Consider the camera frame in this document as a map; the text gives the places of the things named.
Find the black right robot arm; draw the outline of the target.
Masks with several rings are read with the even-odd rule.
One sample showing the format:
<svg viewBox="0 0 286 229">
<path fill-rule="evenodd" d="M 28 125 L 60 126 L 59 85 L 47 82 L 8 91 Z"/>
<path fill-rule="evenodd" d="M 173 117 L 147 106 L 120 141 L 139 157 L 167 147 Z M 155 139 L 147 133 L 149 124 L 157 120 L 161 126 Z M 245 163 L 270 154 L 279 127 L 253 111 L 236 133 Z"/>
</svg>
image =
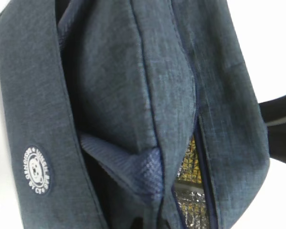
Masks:
<svg viewBox="0 0 286 229">
<path fill-rule="evenodd" d="M 270 156 L 286 163 L 286 95 L 259 106 L 268 130 Z"/>
</svg>

